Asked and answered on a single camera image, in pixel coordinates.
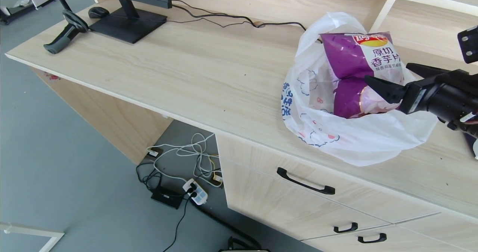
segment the wooden desk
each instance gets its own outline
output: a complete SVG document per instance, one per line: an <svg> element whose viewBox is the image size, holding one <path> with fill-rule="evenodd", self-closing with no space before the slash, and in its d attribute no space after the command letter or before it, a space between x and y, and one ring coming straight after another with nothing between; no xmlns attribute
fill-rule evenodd
<svg viewBox="0 0 478 252"><path fill-rule="evenodd" d="M111 12L120 6L117 0L97 1ZM478 14L470 14L478 7L467 0L449 0L443 7L414 0L184 1L254 21L300 21L306 27L326 12L344 11L368 29L390 30L404 62L478 72L461 61L456 43L459 31L478 24ZM466 4L467 12L450 10L456 3ZM171 21L191 20L179 9L135 6ZM87 10L78 15L91 24ZM217 134L230 208L321 250L342 251L328 240L348 244L354 234L372 240L383 230L389 240L377 251L421 251L420 243L430 250L478 251L477 241L470 240L478 234L478 162L460 133L439 124L427 143L378 165L354 167L304 145L285 128L279 99L299 27L223 29L206 21L171 22L133 46L90 32L51 55L43 44L64 26L60 22L7 56L29 65L134 163L177 119ZM50 80L45 72L61 80ZM275 173L278 167L311 186L333 186L336 195L292 184ZM360 221L357 231L332 231L354 220ZM414 221L427 221L428 227ZM360 251L354 238L347 248ZM375 251L372 245L366 249Z"/></svg>

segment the white plastic bag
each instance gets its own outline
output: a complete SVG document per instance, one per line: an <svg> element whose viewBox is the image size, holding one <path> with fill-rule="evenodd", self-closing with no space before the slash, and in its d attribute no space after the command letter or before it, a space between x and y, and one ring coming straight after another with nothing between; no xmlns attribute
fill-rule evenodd
<svg viewBox="0 0 478 252"><path fill-rule="evenodd" d="M282 89L285 126L306 144L356 166L389 160L424 143L437 123L428 112L405 115L393 110L356 119L330 113L333 85L324 46L317 42L319 34L326 32L366 34L360 22L344 12L328 13L307 29ZM406 83L415 80L402 68Z"/></svg>

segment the drawer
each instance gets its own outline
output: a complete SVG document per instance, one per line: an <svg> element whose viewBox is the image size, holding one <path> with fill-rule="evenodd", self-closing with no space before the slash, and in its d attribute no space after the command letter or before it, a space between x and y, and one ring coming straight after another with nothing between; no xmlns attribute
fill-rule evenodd
<svg viewBox="0 0 478 252"><path fill-rule="evenodd" d="M388 223L242 165L221 160L227 206L303 240Z"/></svg>
<svg viewBox="0 0 478 252"><path fill-rule="evenodd" d="M413 230L451 245L478 252L478 224L449 214L437 214L400 223L398 226Z"/></svg>
<svg viewBox="0 0 478 252"><path fill-rule="evenodd" d="M345 204L390 223L437 213L436 210L428 206L422 206L348 180L347 176L339 177L336 172L321 165L309 166L299 160L276 155L268 150L252 147L223 135L216 135L216 139L221 160L226 159L246 165L293 186L306 189L311 193ZM278 168L285 169L288 177L297 182L281 177L277 173ZM314 190L324 189L325 186L334 188L335 194L327 195Z"/></svg>
<svg viewBox="0 0 478 252"><path fill-rule="evenodd" d="M369 243L359 242L360 237ZM465 252L395 225L305 240L304 243L323 252Z"/></svg>

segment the lay's logo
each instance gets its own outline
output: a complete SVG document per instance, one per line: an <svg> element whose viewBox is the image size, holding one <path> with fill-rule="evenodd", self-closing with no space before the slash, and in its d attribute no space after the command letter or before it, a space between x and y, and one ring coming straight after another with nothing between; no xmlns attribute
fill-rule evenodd
<svg viewBox="0 0 478 252"><path fill-rule="evenodd" d="M387 37L381 34L355 34L353 37L358 44L369 47L381 47L388 43Z"/></svg>

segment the monitor base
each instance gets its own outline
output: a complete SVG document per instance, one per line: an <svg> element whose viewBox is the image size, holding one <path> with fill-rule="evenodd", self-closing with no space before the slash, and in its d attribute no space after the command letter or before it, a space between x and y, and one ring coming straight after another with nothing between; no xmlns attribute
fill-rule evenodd
<svg viewBox="0 0 478 252"><path fill-rule="evenodd" d="M92 24L91 31L134 44L166 23L166 16L136 9L139 18L128 17L123 8Z"/></svg>

